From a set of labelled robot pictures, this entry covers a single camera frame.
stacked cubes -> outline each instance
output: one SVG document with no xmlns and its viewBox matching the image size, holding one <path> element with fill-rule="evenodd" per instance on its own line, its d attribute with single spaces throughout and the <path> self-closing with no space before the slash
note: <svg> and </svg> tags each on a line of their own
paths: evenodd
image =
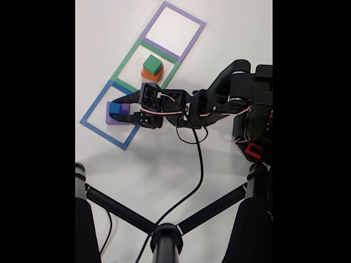
<svg viewBox="0 0 351 263">
<path fill-rule="evenodd" d="M 143 78 L 147 78 L 153 82 L 158 82 L 163 73 L 163 64 L 161 60 L 150 55 L 143 64 L 143 70 L 141 75 Z"/>
</svg>

blue cube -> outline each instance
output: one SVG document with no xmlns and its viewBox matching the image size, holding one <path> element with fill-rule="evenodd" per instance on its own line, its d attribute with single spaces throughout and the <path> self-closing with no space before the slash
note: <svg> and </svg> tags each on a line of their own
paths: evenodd
<svg viewBox="0 0 351 263">
<path fill-rule="evenodd" d="M 120 112 L 121 112 L 121 104 L 111 102 L 109 107 L 109 113 L 120 114 Z"/>
</svg>

black metal rod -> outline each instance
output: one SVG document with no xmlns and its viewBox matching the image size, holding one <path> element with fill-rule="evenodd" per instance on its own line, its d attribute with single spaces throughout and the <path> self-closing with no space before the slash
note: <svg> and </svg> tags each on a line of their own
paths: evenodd
<svg viewBox="0 0 351 263">
<path fill-rule="evenodd" d="M 123 219 L 124 221 L 130 223 L 136 228 L 144 231 L 145 233 L 150 233 L 154 228 L 155 224 L 144 218 L 143 216 L 137 214 L 136 212 L 130 210 L 119 202 L 111 199 L 107 195 L 104 195 L 100 191 L 86 184 L 87 189 L 87 198 L 94 202 L 95 204 L 105 208 L 107 211 L 110 211 L 114 215 Z"/>
<path fill-rule="evenodd" d="M 179 223 L 178 226 L 182 230 L 183 235 L 242 200 L 245 197 L 245 189 L 243 186 L 246 188 L 247 183 L 227 193 L 225 196 Z"/>
</svg>

purple block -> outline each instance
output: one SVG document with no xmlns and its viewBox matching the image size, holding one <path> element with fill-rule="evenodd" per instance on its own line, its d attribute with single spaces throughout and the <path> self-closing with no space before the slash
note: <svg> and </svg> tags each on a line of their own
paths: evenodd
<svg viewBox="0 0 351 263">
<path fill-rule="evenodd" d="M 107 107 L 106 107 L 106 123 L 111 124 L 111 125 L 129 125 L 131 123 L 128 122 L 118 122 L 115 119 L 112 119 L 109 115 L 109 107 L 110 107 L 110 101 L 107 102 Z M 129 115 L 129 109 L 130 105 L 129 104 L 121 104 L 121 113 L 120 115 Z"/>
</svg>

green square outline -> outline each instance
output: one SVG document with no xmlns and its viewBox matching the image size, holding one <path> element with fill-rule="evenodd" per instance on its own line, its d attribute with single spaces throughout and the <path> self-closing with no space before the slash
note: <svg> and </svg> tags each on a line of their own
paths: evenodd
<svg viewBox="0 0 351 263">
<path fill-rule="evenodd" d="M 110 80 L 118 83 L 119 85 L 125 87 L 126 89 L 128 89 L 130 92 L 137 92 L 139 89 L 136 89 L 135 87 L 129 85 L 128 83 L 124 82 L 123 80 L 119 79 L 118 76 L 120 75 L 120 73 L 122 72 L 122 70 L 124 69 L 124 67 L 126 66 L 126 64 L 128 63 L 128 61 L 131 59 L 132 55 L 134 54 L 134 52 L 136 51 L 136 49 L 139 46 L 142 46 L 148 50 L 150 50 L 151 52 L 159 55 L 160 57 L 168 60 L 169 62 L 173 63 L 174 66 L 171 70 L 171 72 L 169 73 L 169 75 L 167 76 L 166 80 L 164 81 L 164 83 L 161 86 L 161 89 L 166 89 L 168 84 L 170 83 L 170 81 L 172 80 L 173 76 L 175 75 L 175 73 L 177 72 L 177 70 L 180 67 L 180 64 L 182 64 L 180 61 L 170 57 L 169 55 L 165 54 L 164 52 L 158 50 L 157 48 L 149 45 L 148 43 L 144 42 L 141 39 L 138 39 L 134 45 L 132 46 L 132 48 L 129 50 L 129 52 L 127 53 L 126 57 L 122 60 L 122 62 L 120 63 L 120 65 L 118 66 L 118 68 L 116 69 L 115 73 L 112 75 L 112 77 L 110 78 Z"/>
</svg>

